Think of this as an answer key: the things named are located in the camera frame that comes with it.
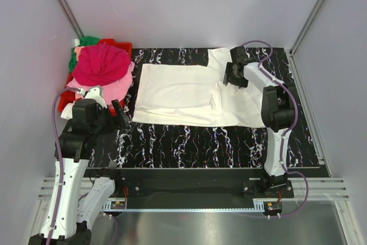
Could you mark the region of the white coca-cola t-shirt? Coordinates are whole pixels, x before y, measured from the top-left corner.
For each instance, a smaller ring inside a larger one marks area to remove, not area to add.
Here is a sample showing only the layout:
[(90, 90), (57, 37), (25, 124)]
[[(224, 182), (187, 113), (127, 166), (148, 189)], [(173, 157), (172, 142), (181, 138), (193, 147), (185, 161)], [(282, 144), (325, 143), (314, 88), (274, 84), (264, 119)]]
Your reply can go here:
[(198, 127), (263, 128), (262, 92), (253, 84), (224, 85), (229, 48), (208, 50), (203, 65), (144, 64), (133, 122)]

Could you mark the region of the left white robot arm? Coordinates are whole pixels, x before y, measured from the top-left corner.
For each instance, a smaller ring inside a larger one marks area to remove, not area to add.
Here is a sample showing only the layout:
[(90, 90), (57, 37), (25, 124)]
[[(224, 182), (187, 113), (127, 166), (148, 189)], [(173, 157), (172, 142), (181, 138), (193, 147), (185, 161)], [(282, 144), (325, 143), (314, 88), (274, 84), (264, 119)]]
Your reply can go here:
[(78, 100), (72, 118), (55, 141), (55, 178), (48, 214), (29, 244), (90, 244), (91, 230), (103, 204), (126, 189), (116, 168), (104, 168), (80, 201), (81, 184), (97, 139), (123, 126), (102, 99)]

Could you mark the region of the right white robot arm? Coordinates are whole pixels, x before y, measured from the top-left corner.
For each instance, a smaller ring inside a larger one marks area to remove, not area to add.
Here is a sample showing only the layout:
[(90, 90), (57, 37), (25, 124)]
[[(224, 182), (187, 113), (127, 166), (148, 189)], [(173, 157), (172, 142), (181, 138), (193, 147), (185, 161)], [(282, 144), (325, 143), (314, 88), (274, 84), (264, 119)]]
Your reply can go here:
[(287, 182), (286, 156), (292, 129), (298, 120), (293, 92), (295, 86), (270, 74), (263, 61), (251, 59), (243, 46), (230, 49), (231, 61), (226, 64), (223, 84), (247, 88), (253, 84), (260, 92), (261, 119), (267, 128), (268, 146), (264, 163), (267, 179), (260, 183), (263, 195), (273, 197)]

